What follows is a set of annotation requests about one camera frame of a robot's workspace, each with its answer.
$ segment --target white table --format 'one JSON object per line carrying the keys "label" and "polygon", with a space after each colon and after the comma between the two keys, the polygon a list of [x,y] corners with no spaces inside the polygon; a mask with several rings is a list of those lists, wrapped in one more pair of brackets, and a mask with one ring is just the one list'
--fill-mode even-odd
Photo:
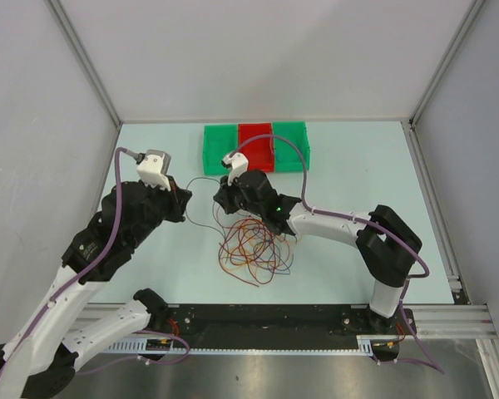
{"label": "white table", "polygon": [[[124,125],[118,145],[134,151],[171,154],[169,174],[180,187],[203,175],[204,124]],[[311,146],[308,201],[320,209],[374,210],[391,206],[423,241],[420,252],[431,276],[414,280],[406,303],[452,303],[452,295],[419,183],[398,122],[307,123]],[[135,164],[122,157],[122,180],[137,180]],[[269,174],[278,192],[299,196],[301,173]],[[104,193],[114,185],[111,167]],[[190,189],[190,217],[213,224],[215,182],[197,180]],[[347,245],[303,237],[294,249],[289,276],[277,275],[259,288],[241,283],[218,265],[220,235],[191,223],[163,223],[94,298],[124,303],[152,288],[168,303],[367,303],[373,289],[359,252]],[[413,267],[419,272],[419,265]]]}

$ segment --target purple cable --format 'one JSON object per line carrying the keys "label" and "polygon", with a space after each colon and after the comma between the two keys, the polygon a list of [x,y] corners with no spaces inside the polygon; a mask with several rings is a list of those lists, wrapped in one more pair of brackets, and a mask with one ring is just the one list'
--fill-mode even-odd
{"label": "purple cable", "polygon": [[[139,355],[140,359],[144,359],[146,361],[149,361],[149,362],[152,362],[155,364],[176,364],[176,363],[182,362],[190,355],[190,345],[187,341],[185,341],[181,337],[177,337],[176,335],[172,335],[172,334],[165,334],[163,332],[151,331],[151,330],[140,330],[138,333],[155,334],[155,335],[159,335],[161,337],[170,338],[170,339],[173,339],[175,341],[181,342],[185,346],[185,353],[174,360],[167,360],[167,361],[166,360],[165,361],[149,360],[149,359],[146,359],[146,358],[141,357]],[[115,364],[122,363],[122,362],[127,362],[129,360],[137,360],[137,356],[121,357],[119,359],[114,360],[113,362],[109,362],[109,363],[105,364],[104,366],[93,368],[92,370],[87,370],[86,372],[77,372],[76,375],[77,376],[90,376],[92,374],[96,374],[97,372],[101,372],[102,370],[105,370],[106,368],[108,368],[110,366],[114,366]]]}
{"label": "purple cable", "polygon": [[301,186],[301,203],[302,203],[303,207],[305,207],[306,210],[308,210],[310,212],[313,212],[315,214],[322,214],[322,215],[325,215],[325,216],[332,216],[332,217],[339,218],[339,219],[350,220],[350,221],[353,221],[354,223],[360,222],[360,223],[366,224],[367,226],[370,226],[370,227],[372,227],[374,229],[377,229],[381,233],[386,234],[387,237],[390,237],[391,239],[393,239],[401,247],[403,247],[422,266],[422,268],[423,268],[423,274],[409,274],[407,276],[407,280],[405,281],[405,285],[403,286],[403,291],[401,292],[401,296],[399,298],[398,308],[399,308],[399,311],[401,312],[401,314],[403,316],[403,320],[407,324],[408,330],[410,331],[410,333],[414,337],[414,341],[416,341],[416,344],[422,350],[423,354],[429,359],[429,361],[431,362],[431,364],[429,364],[427,362],[424,362],[422,360],[416,360],[416,359],[403,359],[403,360],[398,360],[398,362],[406,362],[406,363],[415,362],[415,363],[418,363],[418,364],[423,364],[425,366],[429,366],[431,368],[434,368],[435,370],[439,371],[441,374],[445,374],[445,372],[440,367],[440,365],[434,360],[434,358],[428,352],[427,348],[423,345],[423,343],[417,337],[417,334],[414,332],[412,326],[408,322],[408,318],[405,315],[405,309],[403,307],[403,298],[405,297],[405,294],[407,293],[408,284],[409,284],[410,278],[426,278],[431,273],[430,270],[429,270],[429,267],[427,266],[427,264],[425,263],[425,261],[418,254],[416,254],[414,252],[414,250],[407,245],[407,243],[405,243],[396,234],[392,233],[390,230],[384,228],[380,224],[374,223],[371,220],[366,220],[366,219],[362,219],[362,218],[356,218],[356,217],[352,216],[351,214],[341,214],[339,212],[331,212],[331,211],[328,211],[328,210],[320,210],[320,209],[315,209],[314,207],[310,206],[307,203],[307,200],[305,199],[305,194],[306,194],[306,191],[307,191],[307,179],[308,179],[308,176],[307,176],[307,165],[305,164],[305,159],[303,158],[303,155],[301,154],[301,151],[299,151],[298,147],[296,147],[292,141],[290,141],[288,139],[285,139],[284,137],[282,137],[280,135],[273,135],[273,134],[256,135],[255,137],[251,137],[250,139],[248,139],[245,142],[243,142],[242,144],[240,144],[234,151],[231,152],[230,155],[234,155],[236,152],[239,152],[243,147],[245,147],[246,145],[248,145],[252,141],[259,140],[259,139],[267,139],[267,138],[274,138],[276,140],[284,141],[285,143],[287,143],[288,145],[290,145],[294,149],[294,151],[296,151],[296,153],[298,154],[298,157],[301,160],[301,165],[303,166],[303,184]]}
{"label": "purple cable", "polygon": [[[122,186],[121,186],[121,177],[120,177],[120,153],[127,153],[129,150],[126,148],[118,147],[115,150],[115,180],[116,180],[116,213],[115,213],[115,220],[113,222],[113,229],[111,231],[111,235],[109,236],[109,240],[107,241],[106,246],[104,249],[100,252],[100,254],[86,267],[84,268],[80,273],[78,273],[76,276],[68,280],[66,283],[64,283],[48,300],[48,302],[56,302],[56,299],[69,288],[71,285],[73,285],[76,281],[78,281],[80,278],[85,276],[87,273],[89,273],[91,270],[93,270],[107,255],[109,250],[111,249],[112,245],[115,242],[116,235],[118,234],[118,227],[120,225],[120,219],[121,219],[121,214],[122,214]],[[27,327],[26,332],[22,335],[20,340],[18,341],[17,346],[15,349],[13,349],[13,352],[17,349],[18,345],[20,345],[27,337],[30,336],[30,334],[33,332],[35,327],[39,324],[41,321],[42,317],[45,315],[47,310],[49,309],[48,305],[45,305],[41,308],[39,313],[37,313],[37,316],[32,320],[30,325]],[[3,369],[5,368],[5,364],[2,366],[2,369],[0,369],[0,378],[2,376]]]}

